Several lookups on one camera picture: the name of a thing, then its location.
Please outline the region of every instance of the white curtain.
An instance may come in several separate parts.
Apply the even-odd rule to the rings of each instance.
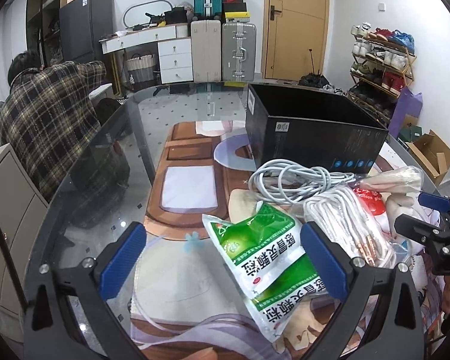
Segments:
[[[0,101],[8,97],[7,74],[12,59],[27,50],[27,0],[14,0],[0,11]]]

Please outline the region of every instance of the black hair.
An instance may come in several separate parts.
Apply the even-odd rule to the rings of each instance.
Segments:
[[[18,74],[22,73],[26,69],[41,68],[42,61],[40,60],[40,54],[35,50],[27,50],[18,54],[12,61],[10,68],[8,69],[8,85],[12,85],[12,81]]]

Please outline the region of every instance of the blue shoe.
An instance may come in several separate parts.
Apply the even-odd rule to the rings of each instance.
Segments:
[[[389,42],[406,47],[410,54],[415,54],[415,40],[412,35],[395,30],[393,36],[390,36],[388,40]]]

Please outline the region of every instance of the screw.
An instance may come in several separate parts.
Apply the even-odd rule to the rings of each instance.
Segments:
[[[95,259],[92,257],[86,257],[82,261],[83,268],[91,268],[95,265]]]
[[[357,268],[363,268],[365,266],[365,260],[361,257],[355,257],[352,262]]]
[[[38,271],[43,275],[46,274],[50,270],[50,267],[48,264],[42,264],[40,268],[38,268]]]
[[[398,264],[398,270],[399,270],[400,272],[406,272],[406,271],[408,271],[407,264],[404,264],[403,262],[399,263],[399,264]]]

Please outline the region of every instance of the white label sticker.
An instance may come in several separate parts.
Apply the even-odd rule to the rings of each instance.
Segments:
[[[275,132],[287,132],[290,122],[277,122]]]
[[[255,111],[255,96],[251,90],[248,90],[248,109],[250,109],[250,112],[253,115],[253,112]]]

